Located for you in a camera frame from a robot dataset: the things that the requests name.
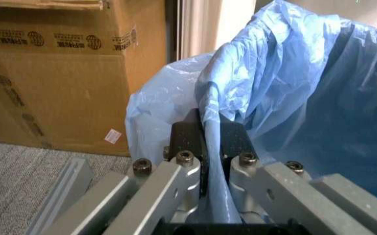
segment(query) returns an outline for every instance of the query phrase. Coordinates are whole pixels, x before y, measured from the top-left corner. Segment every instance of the metal bracket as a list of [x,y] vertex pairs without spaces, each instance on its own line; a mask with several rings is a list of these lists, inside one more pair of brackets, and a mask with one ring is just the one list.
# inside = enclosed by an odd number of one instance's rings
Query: metal bracket
[[94,174],[84,158],[71,159],[62,169],[41,211],[29,226],[27,235],[38,235],[87,191]]

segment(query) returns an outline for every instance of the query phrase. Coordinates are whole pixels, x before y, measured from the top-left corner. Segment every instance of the cardboard box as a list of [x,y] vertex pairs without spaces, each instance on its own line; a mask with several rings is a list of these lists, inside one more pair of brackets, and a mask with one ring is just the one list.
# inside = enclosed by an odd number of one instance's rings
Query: cardboard box
[[103,4],[0,7],[1,142],[128,155],[129,96],[166,63],[165,3]]

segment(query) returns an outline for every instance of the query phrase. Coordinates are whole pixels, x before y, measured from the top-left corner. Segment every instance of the carpet floor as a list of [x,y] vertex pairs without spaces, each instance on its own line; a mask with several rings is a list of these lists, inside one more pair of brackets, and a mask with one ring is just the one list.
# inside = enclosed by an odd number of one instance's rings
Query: carpet floor
[[94,172],[90,187],[109,171],[125,173],[127,157],[66,152],[0,143],[0,235],[24,234],[63,166],[84,157]]

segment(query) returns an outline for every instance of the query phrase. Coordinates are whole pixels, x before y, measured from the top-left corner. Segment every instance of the blue plastic bag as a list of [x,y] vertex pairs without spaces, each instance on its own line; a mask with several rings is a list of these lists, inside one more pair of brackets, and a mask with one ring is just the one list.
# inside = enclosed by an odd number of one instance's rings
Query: blue plastic bag
[[132,158],[160,163],[171,125],[196,107],[212,222],[240,222],[219,159],[219,112],[245,126],[263,163],[301,161],[313,177],[341,173],[377,196],[376,29],[270,3],[213,56],[167,65],[131,96]]

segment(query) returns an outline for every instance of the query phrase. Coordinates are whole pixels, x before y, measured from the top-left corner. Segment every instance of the printed logo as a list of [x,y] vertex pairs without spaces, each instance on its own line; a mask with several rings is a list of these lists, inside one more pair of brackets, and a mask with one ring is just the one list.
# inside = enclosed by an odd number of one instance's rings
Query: printed logo
[[23,114],[22,115],[23,119],[26,120],[26,121],[34,121],[35,119],[33,118],[32,115],[30,114]]
[[27,36],[29,37],[31,44],[37,47],[41,47],[44,45],[44,39],[42,35],[40,35],[40,33],[31,31],[27,34]]
[[6,76],[0,75],[0,84],[3,86],[11,86],[11,81]]
[[94,35],[88,35],[86,40],[88,42],[87,46],[93,50],[97,50],[101,47],[101,40]]

